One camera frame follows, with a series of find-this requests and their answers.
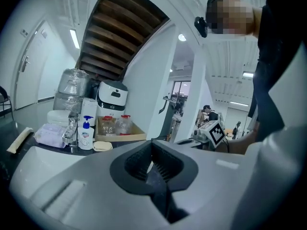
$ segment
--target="pump bottle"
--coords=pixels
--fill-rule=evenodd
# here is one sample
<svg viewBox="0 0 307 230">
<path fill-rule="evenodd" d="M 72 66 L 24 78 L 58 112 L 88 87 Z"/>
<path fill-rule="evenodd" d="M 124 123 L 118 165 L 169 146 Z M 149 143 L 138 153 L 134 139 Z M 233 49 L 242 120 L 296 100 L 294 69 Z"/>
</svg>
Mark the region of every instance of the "pump bottle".
<svg viewBox="0 0 307 230">
<path fill-rule="evenodd" d="M 94 129 L 90 127 L 90 124 L 87 120 L 93 118 L 91 116 L 83 116 L 85 118 L 85 122 L 82 127 L 78 128 L 78 142 L 79 148 L 83 150 L 90 150 L 93 148 L 93 137 L 94 137 Z"/>
</svg>

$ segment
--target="white appliance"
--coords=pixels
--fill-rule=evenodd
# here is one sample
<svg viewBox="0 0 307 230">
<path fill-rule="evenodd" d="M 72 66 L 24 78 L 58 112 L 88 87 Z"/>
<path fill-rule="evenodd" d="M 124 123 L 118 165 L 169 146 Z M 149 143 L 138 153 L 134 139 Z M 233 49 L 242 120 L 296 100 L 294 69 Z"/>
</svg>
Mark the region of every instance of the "white appliance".
<svg viewBox="0 0 307 230">
<path fill-rule="evenodd" d="M 84 116 L 91 116 L 93 118 L 90 118 L 87 122 L 90 123 L 90 126 L 94 126 L 96 119 L 96 112 L 97 112 L 97 101 L 90 98 L 83 98 L 79 123 L 81 123 L 82 125 L 85 122 Z"/>
<path fill-rule="evenodd" d="M 97 92 L 97 115 L 119 118 L 124 115 L 128 88 L 119 81 L 104 80 Z"/>
</svg>

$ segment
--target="window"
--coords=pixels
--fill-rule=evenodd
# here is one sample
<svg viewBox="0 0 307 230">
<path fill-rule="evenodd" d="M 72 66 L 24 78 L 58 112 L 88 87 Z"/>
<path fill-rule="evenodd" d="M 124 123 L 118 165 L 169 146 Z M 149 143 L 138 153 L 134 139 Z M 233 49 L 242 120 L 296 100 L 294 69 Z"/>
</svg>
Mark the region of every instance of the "window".
<svg viewBox="0 0 307 230">
<path fill-rule="evenodd" d="M 175 82 L 172 92 L 172 99 L 177 101 L 178 98 L 187 100 L 190 91 L 191 82 Z"/>
</svg>

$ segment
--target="white box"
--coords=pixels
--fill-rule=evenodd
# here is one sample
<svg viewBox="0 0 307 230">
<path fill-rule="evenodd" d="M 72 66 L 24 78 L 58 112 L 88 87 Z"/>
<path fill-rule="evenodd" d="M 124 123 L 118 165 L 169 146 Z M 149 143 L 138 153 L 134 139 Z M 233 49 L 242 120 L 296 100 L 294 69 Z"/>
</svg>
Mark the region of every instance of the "white box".
<svg viewBox="0 0 307 230">
<path fill-rule="evenodd" d="M 90 118 L 88 122 L 90 123 L 90 126 L 94 126 L 96 120 L 96 112 L 97 112 L 97 101 L 90 98 L 84 98 L 82 102 L 80 125 L 83 125 L 83 123 L 86 121 L 84 116 L 91 116 L 93 118 Z"/>
</svg>

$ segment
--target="plastic wrap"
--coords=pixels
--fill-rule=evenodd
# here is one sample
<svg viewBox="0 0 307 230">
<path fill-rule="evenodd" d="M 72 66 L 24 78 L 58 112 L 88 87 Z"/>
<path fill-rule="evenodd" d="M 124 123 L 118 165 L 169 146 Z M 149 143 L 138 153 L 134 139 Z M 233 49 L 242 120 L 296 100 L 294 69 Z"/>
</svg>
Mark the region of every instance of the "plastic wrap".
<svg viewBox="0 0 307 230">
<path fill-rule="evenodd" d="M 64 132 L 64 127 L 54 124 L 44 124 L 34 134 L 34 138 L 38 143 L 56 148 L 64 148 L 65 144 L 62 140 Z"/>
<path fill-rule="evenodd" d="M 80 114 L 82 101 L 83 96 L 74 96 L 57 92 L 54 97 L 53 110 L 76 111 Z"/>
<path fill-rule="evenodd" d="M 115 136 L 115 124 L 111 116 L 104 116 L 99 129 L 99 133 L 103 136 Z"/>
<path fill-rule="evenodd" d="M 89 84 L 89 75 L 79 69 L 64 70 L 59 82 L 58 92 L 75 96 L 84 96 Z"/>
<path fill-rule="evenodd" d="M 131 135 L 132 121 L 130 115 L 122 115 L 116 120 L 115 133 L 118 136 Z"/>
</svg>

